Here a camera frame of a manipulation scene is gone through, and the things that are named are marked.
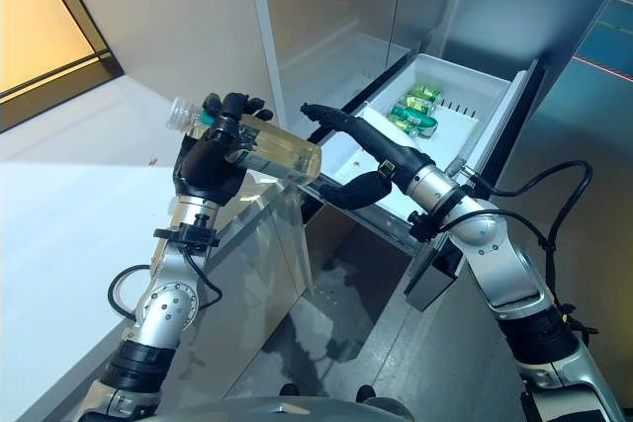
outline window frame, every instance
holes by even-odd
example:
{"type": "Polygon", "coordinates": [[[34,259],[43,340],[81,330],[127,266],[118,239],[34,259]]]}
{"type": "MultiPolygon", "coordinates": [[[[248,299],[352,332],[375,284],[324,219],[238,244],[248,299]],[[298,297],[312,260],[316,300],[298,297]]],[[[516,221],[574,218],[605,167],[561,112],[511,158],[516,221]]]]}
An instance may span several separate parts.
{"type": "Polygon", "coordinates": [[[84,38],[90,44],[93,52],[12,87],[7,91],[0,91],[1,101],[4,97],[15,95],[23,89],[31,88],[11,99],[0,102],[0,133],[125,74],[83,1],[61,1],[84,38]],[[51,76],[63,73],[90,59],[96,59],[96,61],[33,87],[51,76]]]}

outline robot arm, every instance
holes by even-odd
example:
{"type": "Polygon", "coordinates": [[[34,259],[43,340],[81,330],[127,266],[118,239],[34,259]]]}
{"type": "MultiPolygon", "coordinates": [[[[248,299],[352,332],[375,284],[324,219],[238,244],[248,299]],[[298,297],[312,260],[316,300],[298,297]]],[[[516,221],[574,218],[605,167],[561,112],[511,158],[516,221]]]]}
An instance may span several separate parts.
{"type": "MultiPolygon", "coordinates": [[[[136,306],[136,322],[124,332],[105,373],[90,386],[74,422],[152,415],[181,333],[200,309],[222,297],[201,305],[198,283],[208,281],[202,269],[218,245],[214,230],[218,210],[237,193],[246,172],[224,157],[237,137],[241,113],[254,114],[263,102],[230,93],[222,104],[211,95],[208,106],[216,116],[214,127],[200,137],[185,135],[182,141],[173,172],[175,213],[168,228],[154,231],[159,240],[151,260],[151,280],[136,306]]],[[[258,117],[266,119],[260,113],[258,117]]]]}
{"type": "Polygon", "coordinates": [[[527,256],[510,242],[505,219],[493,204],[470,198],[427,155],[392,142],[363,119],[319,105],[304,105],[302,112],[349,133],[376,158],[379,173],[422,207],[427,215],[409,217],[412,235],[450,226],[449,237],[468,261],[512,351],[528,394],[526,415],[527,405],[537,408],[530,421],[573,421],[579,413],[593,417],[582,420],[625,420],[587,347],[564,322],[527,256]],[[478,214],[459,222],[473,212],[478,214]]]}

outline bottle cap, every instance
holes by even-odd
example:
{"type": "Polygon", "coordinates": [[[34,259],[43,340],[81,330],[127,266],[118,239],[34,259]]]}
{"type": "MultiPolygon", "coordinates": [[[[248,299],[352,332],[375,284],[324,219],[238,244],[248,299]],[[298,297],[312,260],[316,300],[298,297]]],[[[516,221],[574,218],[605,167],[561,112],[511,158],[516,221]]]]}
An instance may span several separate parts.
{"type": "Polygon", "coordinates": [[[202,106],[197,106],[183,98],[176,98],[171,105],[167,128],[187,132],[196,123],[201,112],[202,106]]]}

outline drawer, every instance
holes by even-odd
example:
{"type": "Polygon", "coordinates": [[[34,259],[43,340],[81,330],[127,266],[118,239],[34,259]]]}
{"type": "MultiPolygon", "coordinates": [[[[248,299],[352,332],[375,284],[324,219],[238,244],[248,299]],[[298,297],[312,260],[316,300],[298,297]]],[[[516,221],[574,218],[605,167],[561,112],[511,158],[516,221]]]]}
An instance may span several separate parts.
{"type": "MultiPolygon", "coordinates": [[[[362,116],[367,109],[386,115],[416,82],[438,89],[442,96],[433,113],[438,128],[431,138],[416,138],[418,148],[435,160],[442,170],[451,164],[467,163],[482,171],[529,76],[529,71],[519,71],[510,82],[420,54],[370,97],[356,115],[362,116]]],[[[332,133],[321,147],[321,183],[346,184],[356,176],[378,168],[378,162],[345,133],[332,133]]],[[[456,179],[466,182],[461,176],[456,179]]],[[[407,223],[412,211],[419,211],[419,206],[394,187],[376,204],[348,213],[409,255],[415,255],[420,244],[409,236],[407,223]]]]}

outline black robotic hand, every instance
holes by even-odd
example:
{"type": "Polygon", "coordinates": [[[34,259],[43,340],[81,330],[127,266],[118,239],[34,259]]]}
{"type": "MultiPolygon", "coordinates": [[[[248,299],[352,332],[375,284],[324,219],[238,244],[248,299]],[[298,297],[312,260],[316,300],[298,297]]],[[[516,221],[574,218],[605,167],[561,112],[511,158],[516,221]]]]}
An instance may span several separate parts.
{"type": "Polygon", "coordinates": [[[392,190],[391,182],[406,193],[417,171],[434,164],[428,155],[393,142],[362,118],[319,104],[303,104],[301,112],[323,127],[348,133],[380,164],[377,172],[364,173],[343,187],[321,187],[321,196],[339,208],[356,210],[376,203],[392,190]]]}
{"type": "Polygon", "coordinates": [[[263,100],[240,93],[228,93],[223,101],[215,93],[207,97],[203,108],[214,123],[198,140],[185,135],[173,172],[177,195],[223,206],[237,194],[246,170],[227,162],[225,155],[238,140],[242,114],[272,119],[273,113],[263,107],[263,100]]]}

